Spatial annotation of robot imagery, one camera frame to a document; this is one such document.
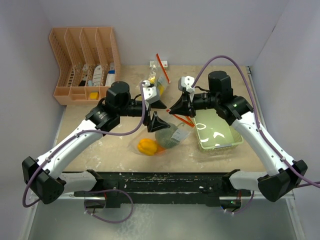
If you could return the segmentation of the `clear zip bag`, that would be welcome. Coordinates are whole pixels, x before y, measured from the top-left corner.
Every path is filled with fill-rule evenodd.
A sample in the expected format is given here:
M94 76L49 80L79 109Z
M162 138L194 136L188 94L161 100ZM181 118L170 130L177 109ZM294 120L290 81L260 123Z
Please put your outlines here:
M195 124L188 116L171 115L168 110L159 111L158 115L170 127L155 132L148 132L144 127L129 142L127 148L130 152L151 157L166 154L181 146L195 129Z
M158 61L159 63L161 63L161 61L162 61L158 53L155 54L155 59L154 59L154 60ZM144 80L150 81L151 78L155 78L155 79L157 80L157 79L158 79L159 77L161 77L161 76L164 77L164 78L166 79L166 81L167 81L167 86L166 86L166 89L167 89L167 87L169 86L169 84L171 83L171 81L170 81L170 79L169 79L169 77L168 77L167 71L164 70L163 67L161 67L161 68L149 69L149 74L147 75L146 79L144 79Z

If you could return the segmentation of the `yellow banana bunch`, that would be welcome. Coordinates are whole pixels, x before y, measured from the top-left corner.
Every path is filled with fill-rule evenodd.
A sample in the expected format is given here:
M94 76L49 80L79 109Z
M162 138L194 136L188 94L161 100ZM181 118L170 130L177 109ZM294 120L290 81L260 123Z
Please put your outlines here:
M163 76L160 76L158 79L152 77L149 81L156 86L161 96L167 87L167 80Z

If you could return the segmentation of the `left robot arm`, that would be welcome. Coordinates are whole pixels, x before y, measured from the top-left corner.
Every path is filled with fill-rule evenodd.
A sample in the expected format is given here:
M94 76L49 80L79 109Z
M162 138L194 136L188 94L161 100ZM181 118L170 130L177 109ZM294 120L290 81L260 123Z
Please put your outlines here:
M103 181L92 170L64 172L79 154L104 136L128 136L141 125L145 125L148 132L170 127L159 118L157 112L150 113L151 105L160 100L157 87L144 80L139 88L142 99L136 101L131 98L130 87L126 82L114 82L106 96L71 134L36 159L29 156L22 162L26 183L22 197L24 207L31 206L26 202L28 190L32 190L44 204L50 204L69 192L86 191L91 196L98 196L103 191Z

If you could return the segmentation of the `yellow bell pepper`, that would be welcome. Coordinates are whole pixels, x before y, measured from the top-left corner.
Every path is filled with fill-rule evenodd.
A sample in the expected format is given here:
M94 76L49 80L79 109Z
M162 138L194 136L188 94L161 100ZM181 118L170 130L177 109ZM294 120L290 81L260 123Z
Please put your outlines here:
M139 141L137 145L137 149L140 153L147 155L147 156L153 156L158 151L158 145L157 143L149 138L143 138Z

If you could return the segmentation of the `orange fruit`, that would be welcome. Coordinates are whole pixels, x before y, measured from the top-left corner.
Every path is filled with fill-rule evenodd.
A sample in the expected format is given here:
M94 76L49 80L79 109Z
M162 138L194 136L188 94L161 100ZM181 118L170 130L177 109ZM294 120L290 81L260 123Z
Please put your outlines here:
M157 153L162 153L162 152L164 152L166 149L165 148L163 148L163 147L158 147L158 149L157 149Z

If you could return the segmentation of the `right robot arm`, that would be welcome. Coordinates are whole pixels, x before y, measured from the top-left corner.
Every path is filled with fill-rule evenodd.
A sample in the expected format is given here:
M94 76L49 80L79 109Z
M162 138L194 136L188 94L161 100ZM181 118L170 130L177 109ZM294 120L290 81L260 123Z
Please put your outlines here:
M251 104L234 95L231 78L224 71L208 74L208 92L195 93L195 78L182 76L178 89L182 92L170 108L171 115L195 117L199 110L214 109L217 115L233 127L250 145L265 167L264 172L235 169L223 176L222 190L228 196L239 190L260 192L270 202L276 202L297 188L308 166L294 160L266 131Z

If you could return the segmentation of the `netted green melon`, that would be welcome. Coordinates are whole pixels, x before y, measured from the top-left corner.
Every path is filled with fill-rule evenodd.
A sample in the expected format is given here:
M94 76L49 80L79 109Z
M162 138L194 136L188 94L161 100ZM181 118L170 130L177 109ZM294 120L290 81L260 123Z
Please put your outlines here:
M155 132L156 142L165 149L171 149L180 144L179 140L172 138L173 134L178 130L174 124L170 124L170 128L158 130Z

